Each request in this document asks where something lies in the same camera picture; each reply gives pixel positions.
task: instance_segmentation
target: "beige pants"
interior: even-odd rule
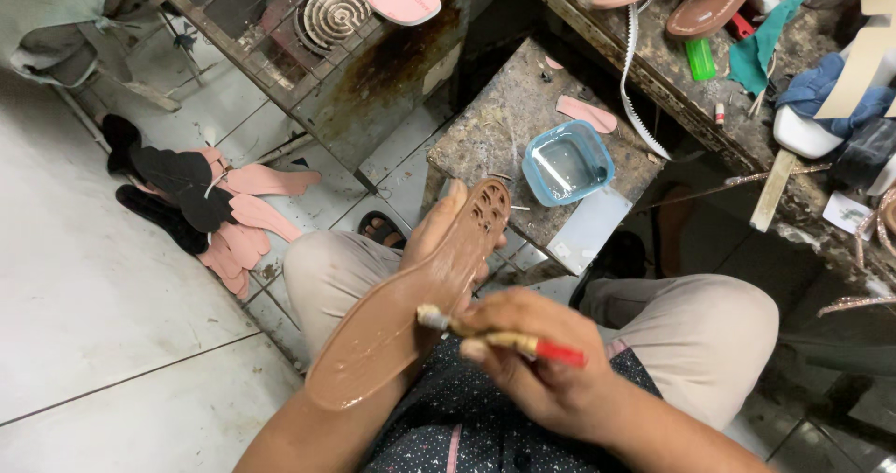
[[[400,255],[346,232],[312,232],[292,243],[284,276],[312,358],[355,301],[397,271]],[[725,276],[594,281],[581,311],[604,327],[605,342],[634,350],[669,404],[720,430],[778,336],[771,298]]]

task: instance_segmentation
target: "blue plastic container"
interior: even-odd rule
[[[554,207],[594,193],[613,179],[616,168],[594,127],[573,120],[532,139],[522,172],[539,202]]]

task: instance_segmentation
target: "paintbrush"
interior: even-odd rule
[[[570,366],[583,367],[588,363],[585,353],[579,349],[560,345],[554,341],[516,331],[476,331],[452,319],[437,306],[417,307],[417,323],[440,331],[452,331],[459,337],[480,339],[488,345],[516,349],[532,358],[546,359]]]

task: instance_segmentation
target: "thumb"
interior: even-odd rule
[[[478,364],[530,418],[537,419],[544,412],[549,399],[547,388],[516,352],[489,346],[479,339],[466,339],[461,343],[461,357]]]

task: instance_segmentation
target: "teal fabric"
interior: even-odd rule
[[[765,69],[769,65],[775,44],[778,43],[778,36],[781,35],[784,24],[797,15],[802,2],[803,0],[784,0],[775,6],[753,35],[731,45],[728,51],[731,73],[728,79],[744,85],[755,96],[765,89],[769,84],[769,75]]]

